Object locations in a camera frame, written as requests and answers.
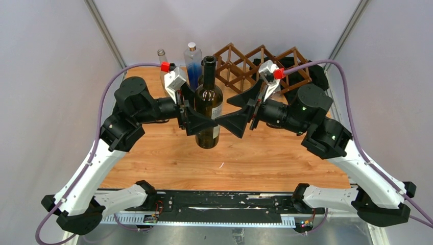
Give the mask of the dark bottle rack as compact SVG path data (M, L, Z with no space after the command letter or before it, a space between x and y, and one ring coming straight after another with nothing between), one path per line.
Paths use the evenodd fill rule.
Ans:
M210 118L221 116L223 105L223 92L215 84L217 59L206 56L202 60L203 74L199 77L199 86L195 91L195 110ZM204 149L215 147L219 141L221 126L210 127L196 135L196 143Z

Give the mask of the blue square glass bottle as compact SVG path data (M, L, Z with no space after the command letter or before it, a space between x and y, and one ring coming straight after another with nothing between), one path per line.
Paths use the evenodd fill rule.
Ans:
M184 51L184 60L188 75L189 86L196 90L199 86L199 77L202 75L202 51L194 42L190 42Z

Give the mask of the clear round glass bottle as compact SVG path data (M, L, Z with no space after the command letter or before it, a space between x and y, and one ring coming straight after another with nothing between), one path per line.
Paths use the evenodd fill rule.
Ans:
M165 75L170 72L170 68L169 68L170 64L168 63L168 60L167 60L167 57L166 57L164 49L160 48L157 51L157 55L158 55L159 62L160 62L160 65L161 65L161 68L160 68L160 83L161 83L161 86L162 86L164 94L166 96L169 96L169 94L168 94L168 92L166 91L166 88L165 88Z

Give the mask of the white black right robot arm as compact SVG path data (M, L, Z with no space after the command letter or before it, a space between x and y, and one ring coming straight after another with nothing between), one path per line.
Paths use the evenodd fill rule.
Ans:
M410 208L405 197L413 197L413 182L401 182L387 174L377 163L367 163L354 142L352 133L339 121L327 117L333 100L323 89L301 86L289 104L266 99L255 85L228 99L238 111L216 118L216 123L242 138L246 126L256 128L262 121L302 135L301 144L320 159L327 160L355 181L355 187L321 188L299 184L292 194L292 208L298 213L315 208L330 208L357 214L362 220L389 227L406 223Z

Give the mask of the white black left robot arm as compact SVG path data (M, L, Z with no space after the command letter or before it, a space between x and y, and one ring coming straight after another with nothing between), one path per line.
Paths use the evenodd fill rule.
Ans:
M57 217L64 231L88 234L104 218L128 208L158 211L156 189L144 180L106 195L95 195L111 169L144 136L144 124L176 118L187 135L215 126L211 118L196 112L186 100L178 104L171 97L153 98L141 77L123 80L114 96L113 112L99 125L89 157L61 191L42 199L43 207Z

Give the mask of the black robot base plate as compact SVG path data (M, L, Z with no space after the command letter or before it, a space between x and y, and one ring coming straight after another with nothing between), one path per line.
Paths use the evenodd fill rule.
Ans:
M234 228L295 228L322 217L324 208L296 207L284 192L159 190L150 210L132 207L103 224Z

